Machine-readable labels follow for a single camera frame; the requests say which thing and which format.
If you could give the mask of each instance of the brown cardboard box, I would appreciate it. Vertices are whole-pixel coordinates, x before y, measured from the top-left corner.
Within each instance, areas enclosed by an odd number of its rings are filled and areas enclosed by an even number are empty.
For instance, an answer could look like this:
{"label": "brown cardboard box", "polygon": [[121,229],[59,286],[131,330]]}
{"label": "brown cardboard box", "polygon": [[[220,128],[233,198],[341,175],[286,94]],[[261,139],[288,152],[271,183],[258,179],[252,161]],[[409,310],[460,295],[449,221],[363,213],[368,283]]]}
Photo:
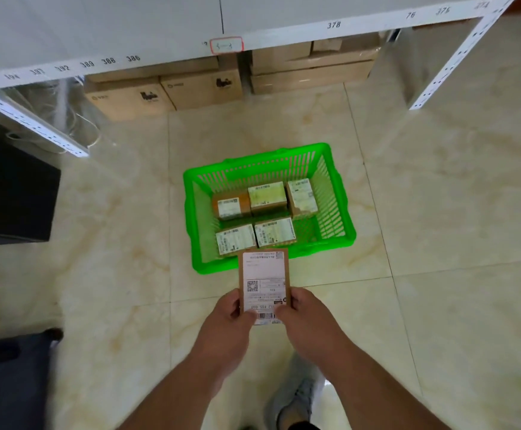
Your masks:
{"label": "brown cardboard box", "polygon": [[342,38],[319,39],[312,43],[312,52],[318,51],[340,51],[342,47]]}
{"label": "brown cardboard box", "polygon": [[216,233],[219,255],[235,256],[246,249],[256,248],[256,234],[251,224],[233,226]]}
{"label": "brown cardboard box", "polygon": [[286,60],[308,57],[311,48],[312,42],[308,41],[252,50],[252,64],[254,66],[272,66]]}
{"label": "brown cardboard box", "polygon": [[374,66],[373,61],[350,64],[314,67],[299,71],[275,72],[251,76],[252,89],[255,94],[284,92],[286,90],[309,89],[310,87],[343,83],[346,81],[363,81]]}
{"label": "brown cardboard box", "polygon": [[112,121],[155,116],[175,110],[157,77],[93,83],[85,78],[85,96]]}
{"label": "brown cardboard box", "polygon": [[255,223],[258,247],[282,246],[296,242],[292,217],[265,220]]}
{"label": "brown cardboard box", "polygon": [[274,314],[278,304],[292,306],[288,249],[251,249],[239,253],[240,313],[255,310],[255,325],[280,323]]}
{"label": "brown cardboard box", "polygon": [[318,212],[318,204],[308,178],[288,181],[286,194],[293,219],[311,217]]}
{"label": "brown cardboard box", "polygon": [[178,75],[189,72],[216,70],[218,68],[219,61],[215,56],[211,56],[92,74],[87,76],[87,79],[95,83],[101,83],[106,81],[120,81],[122,79],[145,79],[147,77]]}
{"label": "brown cardboard box", "polygon": [[177,110],[223,104],[242,98],[235,54],[219,56],[218,71],[161,77],[161,84]]}
{"label": "brown cardboard box", "polygon": [[214,216],[219,220],[250,216],[250,197],[246,189],[214,193],[211,202]]}
{"label": "brown cardboard box", "polygon": [[249,187],[248,195],[253,216],[286,211],[288,206],[285,184],[282,181]]}
{"label": "brown cardboard box", "polygon": [[296,71],[311,67],[347,64],[366,60],[375,60],[380,50],[377,33],[343,38],[340,51],[321,51],[297,60],[274,63],[272,66],[250,66],[253,75],[271,74],[274,72]]}

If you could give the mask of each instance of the marble floor tile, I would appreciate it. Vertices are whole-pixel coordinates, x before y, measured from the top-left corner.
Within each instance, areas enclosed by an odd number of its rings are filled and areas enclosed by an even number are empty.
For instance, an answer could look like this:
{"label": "marble floor tile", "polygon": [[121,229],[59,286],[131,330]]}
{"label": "marble floor tile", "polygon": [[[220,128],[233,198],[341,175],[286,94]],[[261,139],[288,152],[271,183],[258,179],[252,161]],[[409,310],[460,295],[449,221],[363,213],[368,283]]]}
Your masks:
{"label": "marble floor tile", "polygon": [[62,157],[50,241],[0,246],[2,322],[169,301],[168,147],[166,117],[149,118]]}
{"label": "marble floor tile", "polygon": [[191,267],[182,173],[226,158],[318,142],[332,147],[358,237],[350,248],[291,260],[294,285],[391,275],[343,85],[172,113],[170,141],[172,301],[221,296],[237,285],[236,271],[200,276]]}
{"label": "marble floor tile", "polygon": [[[420,396],[392,278],[319,285],[310,290],[328,306],[357,345]],[[173,366],[189,352],[216,301],[208,298],[171,303]],[[251,424],[264,428],[262,408],[278,387],[292,353],[283,325],[254,327],[243,362],[212,401],[203,428],[237,429]],[[333,386],[325,386],[313,422],[322,428],[349,428]]]}
{"label": "marble floor tile", "polygon": [[521,262],[395,281],[429,407],[452,428],[521,429]]}
{"label": "marble floor tile", "polygon": [[113,430],[170,369],[169,303],[70,314],[56,348],[56,430]]}
{"label": "marble floor tile", "polygon": [[501,72],[414,112],[348,89],[393,274],[521,261],[521,66]]}

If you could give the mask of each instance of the gray sneaker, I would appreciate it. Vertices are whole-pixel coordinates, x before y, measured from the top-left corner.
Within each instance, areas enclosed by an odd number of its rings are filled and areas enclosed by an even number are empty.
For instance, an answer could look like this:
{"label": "gray sneaker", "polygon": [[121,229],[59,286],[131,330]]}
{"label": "gray sneaker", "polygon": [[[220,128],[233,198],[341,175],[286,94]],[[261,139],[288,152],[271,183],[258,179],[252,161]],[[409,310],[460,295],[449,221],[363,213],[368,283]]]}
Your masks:
{"label": "gray sneaker", "polygon": [[312,407],[324,387],[324,376],[315,365],[294,353],[288,374],[264,408],[264,424],[268,430],[280,430],[280,413],[294,408],[304,420],[310,421]]}

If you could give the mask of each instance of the person's right hand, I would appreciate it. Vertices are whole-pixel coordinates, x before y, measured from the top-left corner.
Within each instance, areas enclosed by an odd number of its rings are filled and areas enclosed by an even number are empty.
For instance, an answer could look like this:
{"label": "person's right hand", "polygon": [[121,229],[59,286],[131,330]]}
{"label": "person's right hand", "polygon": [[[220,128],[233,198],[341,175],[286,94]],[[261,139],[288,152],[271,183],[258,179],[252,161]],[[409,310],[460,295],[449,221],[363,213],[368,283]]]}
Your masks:
{"label": "person's right hand", "polygon": [[290,290],[292,308],[277,306],[276,317],[285,324],[288,339],[298,354],[327,376],[336,366],[337,358],[354,345],[314,294],[305,288]]}

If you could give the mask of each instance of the small cardboard box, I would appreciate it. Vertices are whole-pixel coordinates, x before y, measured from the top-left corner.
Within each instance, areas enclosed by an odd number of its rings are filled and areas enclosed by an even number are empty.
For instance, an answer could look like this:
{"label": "small cardboard box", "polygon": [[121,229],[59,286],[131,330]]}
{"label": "small cardboard box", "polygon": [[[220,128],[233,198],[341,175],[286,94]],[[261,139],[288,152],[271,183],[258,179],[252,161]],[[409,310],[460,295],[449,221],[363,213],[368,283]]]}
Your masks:
{"label": "small cardboard box", "polygon": [[249,187],[250,211],[259,216],[276,211],[286,211],[288,205],[285,184],[282,181]]}
{"label": "small cardboard box", "polygon": [[255,94],[285,92],[347,81],[364,81],[368,78],[372,66],[374,66],[373,61],[336,64],[299,71],[251,76],[250,80]]}
{"label": "small cardboard box", "polygon": [[234,226],[216,233],[219,255],[234,256],[238,252],[256,248],[256,235],[252,225]]}
{"label": "small cardboard box", "polygon": [[219,220],[250,216],[250,197],[246,189],[215,193],[211,202],[214,216]]}
{"label": "small cardboard box", "polygon": [[86,98],[112,121],[162,115],[175,110],[158,78],[93,83],[85,79]]}
{"label": "small cardboard box", "polygon": [[242,99],[235,54],[219,56],[219,69],[216,71],[161,77],[161,84],[177,110]]}
{"label": "small cardboard box", "polygon": [[296,71],[312,67],[331,66],[375,60],[381,49],[381,41],[377,33],[350,36],[343,38],[340,51],[317,51],[304,58],[274,63],[271,66],[250,66],[253,75],[274,72]]}
{"label": "small cardboard box", "polygon": [[293,220],[290,217],[265,220],[255,224],[258,247],[282,246],[296,242]]}
{"label": "small cardboard box", "polygon": [[217,70],[219,61],[216,56],[200,57],[198,59],[180,60],[178,62],[161,63],[150,66],[133,67],[117,71],[103,72],[87,76],[89,81],[102,83],[105,81],[120,81],[123,79],[145,79],[147,77],[159,77],[178,75],[188,72]]}
{"label": "small cardboard box", "polygon": [[239,253],[240,312],[253,309],[255,325],[281,323],[277,305],[292,306],[288,249],[253,249]]}
{"label": "small cardboard box", "polygon": [[272,66],[286,60],[308,57],[311,48],[312,42],[308,41],[252,50],[252,64],[255,66]]}
{"label": "small cardboard box", "polygon": [[319,39],[312,43],[312,52],[319,51],[340,51],[342,48],[342,38]]}
{"label": "small cardboard box", "polygon": [[288,181],[286,193],[288,209],[293,219],[310,217],[318,212],[314,191],[308,178]]}

